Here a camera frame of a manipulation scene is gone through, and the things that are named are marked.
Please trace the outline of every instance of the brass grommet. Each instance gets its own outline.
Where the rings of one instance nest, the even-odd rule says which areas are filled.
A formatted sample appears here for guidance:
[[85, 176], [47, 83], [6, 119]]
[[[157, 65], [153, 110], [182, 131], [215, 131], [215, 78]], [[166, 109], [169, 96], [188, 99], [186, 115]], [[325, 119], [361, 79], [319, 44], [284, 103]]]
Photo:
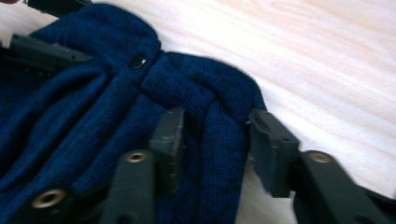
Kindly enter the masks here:
[[142, 152], [134, 152], [126, 157], [128, 162], [140, 162], [146, 159], [146, 154]]
[[66, 193], [62, 189], [50, 189], [38, 195], [32, 202], [34, 208], [51, 207], [61, 202], [66, 197]]
[[326, 156], [325, 154], [318, 153], [318, 152], [313, 152], [309, 154], [309, 158], [313, 161], [321, 162], [321, 163], [328, 163], [331, 162], [332, 159], [330, 157]]

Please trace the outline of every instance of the knit texture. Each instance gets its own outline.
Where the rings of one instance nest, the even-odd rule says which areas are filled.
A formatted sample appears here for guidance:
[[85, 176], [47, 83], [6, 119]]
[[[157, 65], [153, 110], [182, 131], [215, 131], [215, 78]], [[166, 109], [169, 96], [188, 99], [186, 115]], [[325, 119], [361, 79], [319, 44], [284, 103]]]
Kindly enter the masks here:
[[[0, 68], [0, 223], [45, 187], [81, 194], [110, 180], [120, 155], [145, 148], [164, 111], [177, 106], [186, 109], [181, 181], [172, 197], [159, 199], [158, 223], [234, 223], [248, 114], [265, 109], [250, 77], [163, 52], [145, 22], [105, 4], [32, 36], [94, 59], [52, 78]], [[146, 63], [130, 67], [141, 53]]]

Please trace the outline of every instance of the table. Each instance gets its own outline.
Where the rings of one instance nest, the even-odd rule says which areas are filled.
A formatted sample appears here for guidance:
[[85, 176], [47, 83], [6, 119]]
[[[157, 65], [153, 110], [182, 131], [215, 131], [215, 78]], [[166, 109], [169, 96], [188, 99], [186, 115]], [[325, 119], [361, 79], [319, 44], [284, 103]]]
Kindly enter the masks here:
[[[150, 23], [163, 49], [234, 64], [269, 111], [332, 154], [359, 184], [396, 197], [396, 2], [391, 0], [108, 1]], [[55, 21], [1, 5], [0, 39]], [[236, 223], [296, 223], [247, 165]]]

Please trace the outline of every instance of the black clamp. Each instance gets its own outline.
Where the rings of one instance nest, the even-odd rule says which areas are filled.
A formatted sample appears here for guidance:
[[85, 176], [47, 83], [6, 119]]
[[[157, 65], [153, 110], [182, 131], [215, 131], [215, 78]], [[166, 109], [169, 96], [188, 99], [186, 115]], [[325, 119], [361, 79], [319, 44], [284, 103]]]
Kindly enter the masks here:
[[43, 77], [51, 77], [68, 67], [92, 59], [91, 55], [78, 50], [49, 44], [30, 36], [13, 35], [9, 48], [0, 48], [1, 66]]
[[250, 156], [273, 197], [295, 191], [299, 224], [396, 223], [396, 201], [357, 186], [331, 155], [300, 152], [299, 141], [272, 114], [253, 109]]
[[72, 11], [79, 11], [82, 7], [92, 4], [91, 0], [24, 0], [28, 7], [35, 8], [54, 17], [62, 17]]
[[82, 196], [47, 188], [27, 199], [10, 224], [156, 223], [157, 196], [170, 196], [180, 179], [184, 109], [166, 111], [148, 148], [120, 157], [111, 183]]

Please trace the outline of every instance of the blue garment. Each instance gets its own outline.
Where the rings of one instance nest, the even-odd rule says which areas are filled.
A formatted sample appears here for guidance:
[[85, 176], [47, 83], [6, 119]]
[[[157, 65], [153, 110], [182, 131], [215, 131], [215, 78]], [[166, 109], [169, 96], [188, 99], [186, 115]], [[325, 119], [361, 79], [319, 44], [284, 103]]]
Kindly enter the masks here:
[[[108, 181], [120, 155], [145, 148], [177, 106], [186, 109], [187, 148], [177, 192], [158, 201], [158, 222], [234, 223], [248, 114], [265, 109], [250, 77], [163, 52], [150, 26], [110, 5], [84, 7], [32, 36], [94, 59], [52, 78], [0, 68], [0, 223], [47, 186], [81, 194]], [[131, 65], [136, 55], [146, 55], [143, 66]]]

